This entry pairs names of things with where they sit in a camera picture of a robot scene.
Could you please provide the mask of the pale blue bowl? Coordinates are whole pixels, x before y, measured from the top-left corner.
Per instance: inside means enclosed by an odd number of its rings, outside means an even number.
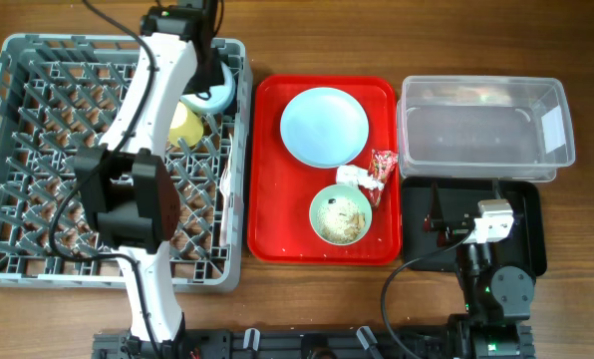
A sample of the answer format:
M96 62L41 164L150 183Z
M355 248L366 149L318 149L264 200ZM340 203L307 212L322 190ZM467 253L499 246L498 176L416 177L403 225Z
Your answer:
M180 101L196 114L219 114L223 113L231 104L236 93L236 83L232 72L225 63L221 63L221 71L224 78L222 85L211 86L210 95L186 94L180 97Z

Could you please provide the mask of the yellow plastic cup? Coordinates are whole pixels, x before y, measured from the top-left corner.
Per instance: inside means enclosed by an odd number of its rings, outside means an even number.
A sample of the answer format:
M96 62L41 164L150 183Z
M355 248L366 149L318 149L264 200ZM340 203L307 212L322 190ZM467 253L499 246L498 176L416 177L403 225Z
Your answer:
M186 104L178 102L169 127L168 142L179 148L179 140L184 140L189 147L193 147L203 137L203 131L200 117Z

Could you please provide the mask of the green bowl with rice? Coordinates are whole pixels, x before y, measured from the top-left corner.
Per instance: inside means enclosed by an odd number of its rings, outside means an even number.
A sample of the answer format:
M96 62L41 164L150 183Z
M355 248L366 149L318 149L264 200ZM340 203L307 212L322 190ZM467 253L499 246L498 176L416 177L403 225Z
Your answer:
M326 243L348 246L369 231L373 214L368 199L355 188L333 184L312 199L309 220L315 233Z

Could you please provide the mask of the light blue plate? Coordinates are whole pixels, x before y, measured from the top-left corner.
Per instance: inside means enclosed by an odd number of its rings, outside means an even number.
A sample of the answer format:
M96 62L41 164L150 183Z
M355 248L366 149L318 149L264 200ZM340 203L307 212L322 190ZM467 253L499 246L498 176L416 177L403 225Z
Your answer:
M280 118L280 136L287 151L317 169L351 162L364 149L369 133L368 115L358 100L331 87L299 93Z

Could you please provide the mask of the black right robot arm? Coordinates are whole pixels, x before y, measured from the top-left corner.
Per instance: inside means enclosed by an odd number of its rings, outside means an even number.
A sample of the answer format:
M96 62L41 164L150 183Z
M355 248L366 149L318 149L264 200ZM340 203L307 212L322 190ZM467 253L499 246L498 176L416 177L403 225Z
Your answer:
M448 220L439 189L432 185L431 207L424 231L438 235L438 247L455 250L455 274L463 293L465 314L448 318L446 358L533 358L530 318L535 278L520 266L499 264L492 246L509 238L515 216L504 198L478 203L478 213Z

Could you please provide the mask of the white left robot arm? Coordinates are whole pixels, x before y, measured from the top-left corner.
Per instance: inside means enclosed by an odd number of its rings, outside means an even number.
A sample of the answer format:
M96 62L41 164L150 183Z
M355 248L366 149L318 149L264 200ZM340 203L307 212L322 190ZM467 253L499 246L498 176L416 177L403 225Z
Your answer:
M124 350L135 358L190 358L173 291L169 242L180 215L164 164L169 128L186 89L209 97L224 81L211 48L219 1L155 5L134 35L137 67L111 126L74 162L86 220L126 279L133 323Z

